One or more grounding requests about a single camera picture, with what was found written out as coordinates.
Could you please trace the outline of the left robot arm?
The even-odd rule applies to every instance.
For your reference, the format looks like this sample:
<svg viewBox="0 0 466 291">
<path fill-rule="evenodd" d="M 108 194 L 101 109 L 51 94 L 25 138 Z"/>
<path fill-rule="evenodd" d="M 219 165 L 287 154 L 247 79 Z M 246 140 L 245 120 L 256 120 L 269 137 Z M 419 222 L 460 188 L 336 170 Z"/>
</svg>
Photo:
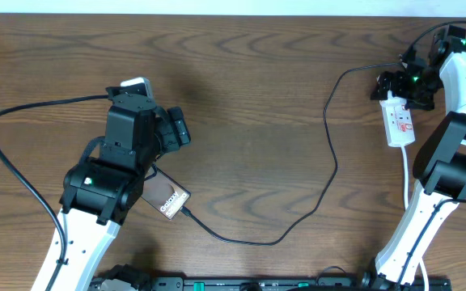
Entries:
<svg viewBox="0 0 466 291">
<path fill-rule="evenodd" d="M 157 158 L 191 138 L 180 108 L 164 110 L 146 78 L 107 89 L 104 137 L 93 140 L 64 178 L 55 231 L 34 290 L 86 290 Z"/>
</svg>

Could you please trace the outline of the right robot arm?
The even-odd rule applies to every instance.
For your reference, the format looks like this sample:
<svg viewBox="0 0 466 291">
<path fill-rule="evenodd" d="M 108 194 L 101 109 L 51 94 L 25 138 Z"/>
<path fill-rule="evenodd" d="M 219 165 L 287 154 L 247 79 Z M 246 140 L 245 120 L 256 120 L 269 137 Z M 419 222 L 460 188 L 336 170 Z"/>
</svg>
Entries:
<svg viewBox="0 0 466 291">
<path fill-rule="evenodd" d="M 466 204 L 466 21 L 438 24 L 428 58 L 411 44 L 400 55 L 402 70 L 384 71 L 371 99 L 379 101 L 388 144 L 404 148 L 414 140 L 410 110 L 431 111 L 438 90 L 446 115 L 414 160 L 413 193 L 399 225 L 362 274 L 360 287 L 410 290 L 422 257 L 448 216 Z"/>
</svg>

